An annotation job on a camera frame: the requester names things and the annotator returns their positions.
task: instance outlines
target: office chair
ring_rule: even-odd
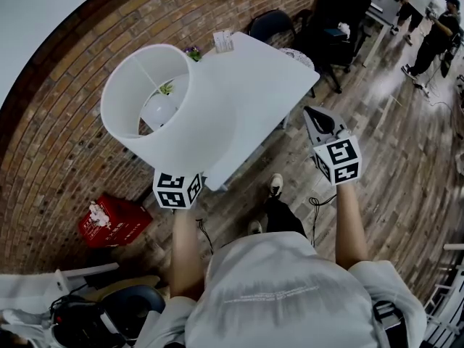
[[[314,12],[305,9],[297,14],[303,21],[295,49],[305,53],[316,68],[332,77],[339,94],[341,86],[331,65],[345,66],[345,72],[349,72],[365,39],[361,21],[369,6],[370,0],[317,0]],[[348,24],[349,38],[334,34],[340,22]]]
[[[293,43],[295,43],[299,37],[291,18],[279,9],[270,10],[255,17],[248,25],[246,31],[249,36],[262,42],[266,42],[276,33],[284,33],[287,31],[291,31]],[[311,92],[312,97],[315,98],[316,95],[313,88],[311,88]]]

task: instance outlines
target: black shorts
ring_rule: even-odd
[[[422,14],[419,13],[411,4],[406,3],[399,10],[398,20],[406,20],[409,17],[411,17],[410,27],[412,29],[416,29],[417,27],[419,27],[423,18]]]

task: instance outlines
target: white sneaker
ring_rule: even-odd
[[[279,198],[282,193],[283,178],[279,173],[273,174],[269,180],[269,197]]]
[[[248,236],[262,233],[262,226],[258,220],[253,220],[248,224]]]
[[[413,81],[417,81],[418,77],[411,75],[411,66],[409,65],[404,65],[401,67],[402,71],[408,76],[409,78],[412,78]]]

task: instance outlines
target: shoulder strap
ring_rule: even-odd
[[[392,302],[380,301],[373,306],[374,317],[382,325],[391,348],[408,348],[405,317]]]

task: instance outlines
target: sneaker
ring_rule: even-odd
[[[413,46],[413,42],[411,41],[411,35],[409,33],[407,33],[405,35],[405,40],[408,44],[410,44],[411,46]]]
[[[411,66],[409,65],[404,65],[401,67],[402,71],[410,78],[413,79],[413,81],[416,81],[418,79],[417,76],[411,75]]]
[[[253,220],[248,225],[248,236],[262,233],[262,226],[258,220]]]
[[[282,175],[275,173],[269,180],[269,197],[279,198],[282,193],[283,178]]]

